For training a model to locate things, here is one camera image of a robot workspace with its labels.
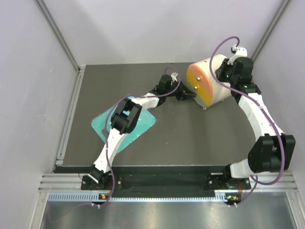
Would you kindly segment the grey bottom drawer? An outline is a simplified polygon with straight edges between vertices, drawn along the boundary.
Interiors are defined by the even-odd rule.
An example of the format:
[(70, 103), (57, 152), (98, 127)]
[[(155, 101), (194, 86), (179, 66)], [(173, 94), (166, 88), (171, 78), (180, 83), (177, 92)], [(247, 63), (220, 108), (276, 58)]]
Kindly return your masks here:
[(198, 94), (194, 97), (194, 100), (204, 109), (209, 107), (209, 105)]

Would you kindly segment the yellow drawer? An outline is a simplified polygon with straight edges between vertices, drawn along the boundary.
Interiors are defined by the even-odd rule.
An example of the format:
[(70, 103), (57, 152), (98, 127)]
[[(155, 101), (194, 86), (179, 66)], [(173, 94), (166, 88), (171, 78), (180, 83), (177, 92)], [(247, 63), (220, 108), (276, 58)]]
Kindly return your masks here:
[(196, 93), (195, 101), (202, 107), (209, 107), (213, 100), (213, 90), (209, 78), (201, 71), (187, 72), (190, 88)]

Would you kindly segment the white cylindrical drawer organizer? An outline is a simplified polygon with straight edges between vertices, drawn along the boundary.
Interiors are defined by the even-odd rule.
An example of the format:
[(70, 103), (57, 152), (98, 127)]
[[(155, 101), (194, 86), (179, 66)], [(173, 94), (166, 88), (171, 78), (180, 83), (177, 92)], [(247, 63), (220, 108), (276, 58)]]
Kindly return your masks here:
[(222, 64), (223, 60), (226, 58), (226, 56), (222, 55), (222, 54), (217, 54), (215, 55), (212, 59), (211, 58), (207, 58), (204, 59), (202, 61), (196, 62), (194, 64), (197, 64), (199, 67), (201, 67), (205, 73), (207, 74), (207, 76), (210, 79), (210, 82), (212, 84), (212, 89), (213, 89), (213, 100), (212, 100), (212, 105), (223, 101), (224, 99), (228, 98), (231, 96), (231, 91), (229, 89), (226, 89), (225, 87), (221, 86), (212, 76), (211, 72), (210, 72), (210, 68), (209, 68), (209, 64), (212, 63), (212, 70), (216, 71)]

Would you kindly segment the orange drawer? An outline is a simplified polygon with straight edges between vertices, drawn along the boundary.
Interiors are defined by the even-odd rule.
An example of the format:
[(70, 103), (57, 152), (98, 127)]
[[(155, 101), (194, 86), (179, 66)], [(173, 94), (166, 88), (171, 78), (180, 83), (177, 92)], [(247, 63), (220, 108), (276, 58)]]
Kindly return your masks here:
[(197, 87), (196, 92), (204, 99), (211, 99), (213, 95), (212, 84), (205, 71), (197, 64), (188, 67), (186, 79), (192, 88)]

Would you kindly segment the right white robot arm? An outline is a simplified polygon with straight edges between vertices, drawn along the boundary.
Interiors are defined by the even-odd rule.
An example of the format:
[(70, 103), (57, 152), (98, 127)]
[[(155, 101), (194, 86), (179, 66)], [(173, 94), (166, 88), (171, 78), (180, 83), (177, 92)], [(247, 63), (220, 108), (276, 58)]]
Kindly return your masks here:
[(247, 159), (227, 165), (222, 177), (226, 188), (235, 188), (241, 178), (262, 172), (277, 172), (281, 177), (289, 167), (296, 140), (286, 135), (271, 118), (260, 89), (252, 82), (254, 62), (248, 57), (238, 57), (234, 62), (225, 58), (216, 70), (220, 85), (228, 83), (232, 97), (245, 113), (255, 136), (255, 144)]

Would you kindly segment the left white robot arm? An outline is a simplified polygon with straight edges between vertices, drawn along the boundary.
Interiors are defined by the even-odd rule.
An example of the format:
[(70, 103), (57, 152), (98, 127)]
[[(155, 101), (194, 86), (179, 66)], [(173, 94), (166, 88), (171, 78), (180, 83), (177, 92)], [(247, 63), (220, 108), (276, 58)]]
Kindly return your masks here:
[(91, 165), (88, 176), (97, 189), (103, 189), (108, 184), (106, 176), (112, 169), (112, 162), (124, 139), (132, 134), (143, 111), (162, 105), (167, 97), (175, 97), (178, 101), (192, 99), (196, 93), (191, 91), (178, 79), (177, 73), (163, 74), (159, 83), (147, 94), (118, 101), (105, 118), (101, 134), (105, 144), (100, 155)]

